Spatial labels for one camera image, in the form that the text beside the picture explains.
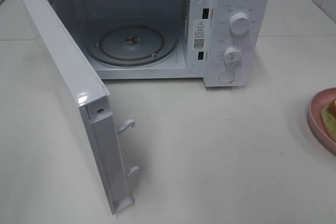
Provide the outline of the pink round plate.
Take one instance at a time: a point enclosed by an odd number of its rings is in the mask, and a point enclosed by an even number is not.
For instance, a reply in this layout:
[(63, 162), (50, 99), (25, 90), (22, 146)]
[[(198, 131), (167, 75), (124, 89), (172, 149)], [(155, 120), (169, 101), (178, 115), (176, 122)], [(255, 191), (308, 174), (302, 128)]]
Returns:
[(308, 106), (308, 123), (316, 139), (330, 152), (335, 154), (335, 141), (327, 134), (321, 112), (324, 107), (335, 99), (335, 88), (328, 88), (317, 92)]

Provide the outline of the white microwave door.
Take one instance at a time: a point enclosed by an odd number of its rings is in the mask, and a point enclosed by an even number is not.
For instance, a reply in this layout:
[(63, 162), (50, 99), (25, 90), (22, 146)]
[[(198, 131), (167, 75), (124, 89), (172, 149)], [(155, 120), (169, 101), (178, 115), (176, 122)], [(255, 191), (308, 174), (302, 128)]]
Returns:
[(133, 203), (124, 170), (119, 135), (135, 127), (117, 126), (110, 92), (98, 77), (47, 0), (22, 0), (66, 118), (80, 139), (89, 142), (112, 214)]

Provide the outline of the glass microwave turntable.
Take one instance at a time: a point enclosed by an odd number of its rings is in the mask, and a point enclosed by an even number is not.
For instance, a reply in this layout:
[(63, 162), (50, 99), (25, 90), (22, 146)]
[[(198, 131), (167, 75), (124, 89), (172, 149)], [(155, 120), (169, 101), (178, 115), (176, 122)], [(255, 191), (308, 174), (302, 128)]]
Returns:
[(87, 51), (107, 65), (137, 67), (166, 58), (178, 42), (178, 33), (169, 28), (126, 25), (97, 35), (87, 45)]

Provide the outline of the white microwave knob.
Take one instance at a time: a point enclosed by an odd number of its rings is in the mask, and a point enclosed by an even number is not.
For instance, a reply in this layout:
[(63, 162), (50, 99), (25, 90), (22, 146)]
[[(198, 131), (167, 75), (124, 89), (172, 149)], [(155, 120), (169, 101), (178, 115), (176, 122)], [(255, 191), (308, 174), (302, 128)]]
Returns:
[(249, 31), (250, 15), (247, 12), (235, 12), (228, 19), (229, 29), (234, 35), (243, 35)]
[(230, 46), (223, 52), (224, 65), (228, 69), (235, 69), (241, 63), (243, 51), (239, 47)]

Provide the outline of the white bread sandwich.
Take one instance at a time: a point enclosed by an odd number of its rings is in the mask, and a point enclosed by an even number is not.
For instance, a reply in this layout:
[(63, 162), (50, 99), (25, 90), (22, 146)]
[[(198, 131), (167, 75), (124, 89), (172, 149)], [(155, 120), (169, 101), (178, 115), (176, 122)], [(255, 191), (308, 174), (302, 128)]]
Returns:
[(321, 117), (326, 133), (335, 142), (335, 99), (324, 106)]

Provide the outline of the white microwave oven body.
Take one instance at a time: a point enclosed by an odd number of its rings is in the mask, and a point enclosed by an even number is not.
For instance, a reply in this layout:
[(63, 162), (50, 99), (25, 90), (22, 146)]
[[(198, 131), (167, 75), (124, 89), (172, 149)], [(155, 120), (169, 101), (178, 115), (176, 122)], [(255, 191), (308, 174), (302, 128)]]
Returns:
[[(268, 0), (47, 0), (94, 71), (103, 80), (200, 78), (206, 87), (246, 84)], [(234, 35), (228, 19), (247, 12), (249, 31)], [(193, 49), (194, 20), (208, 19), (207, 47)], [(126, 25), (169, 28), (178, 33), (178, 44), (166, 58), (149, 65), (117, 67), (97, 61), (87, 45), (97, 35)], [(224, 65), (223, 52), (230, 46), (243, 51), (235, 69)], [(218, 79), (223, 71), (235, 73), (232, 83)]]

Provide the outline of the white warning label sticker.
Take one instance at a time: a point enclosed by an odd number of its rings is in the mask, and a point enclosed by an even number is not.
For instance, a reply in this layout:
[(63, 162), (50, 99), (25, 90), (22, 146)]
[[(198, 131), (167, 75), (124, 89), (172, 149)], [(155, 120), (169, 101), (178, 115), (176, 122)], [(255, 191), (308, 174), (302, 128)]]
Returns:
[(203, 50), (207, 47), (207, 38), (209, 31), (208, 19), (194, 20), (193, 24), (193, 49)]

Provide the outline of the round microwave door button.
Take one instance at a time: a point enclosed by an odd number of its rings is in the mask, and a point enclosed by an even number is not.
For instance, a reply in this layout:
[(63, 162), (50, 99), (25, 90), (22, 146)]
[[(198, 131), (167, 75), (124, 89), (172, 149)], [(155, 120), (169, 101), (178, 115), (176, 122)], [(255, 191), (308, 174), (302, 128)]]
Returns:
[(235, 73), (230, 70), (223, 71), (219, 74), (218, 79), (221, 83), (232, 83), (235, 79)]

